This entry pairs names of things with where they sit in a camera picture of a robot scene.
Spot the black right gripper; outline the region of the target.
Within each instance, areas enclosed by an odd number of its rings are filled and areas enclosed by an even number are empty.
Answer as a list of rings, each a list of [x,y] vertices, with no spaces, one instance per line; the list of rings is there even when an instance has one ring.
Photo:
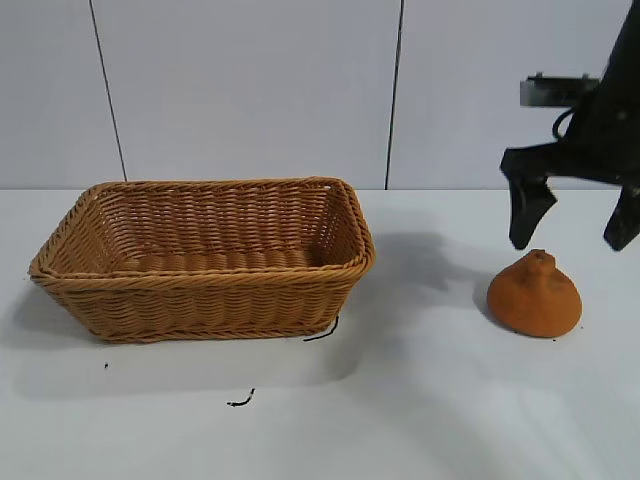
[[[509,239],[524,250],[557,202],[548,177],[574,177],[623,186],[604,239],[622,251],[639,235],[639,104],[603,105],[594,94],[572,110],[565,134],[551,142],[505,150],[500,169],[509,179]]]

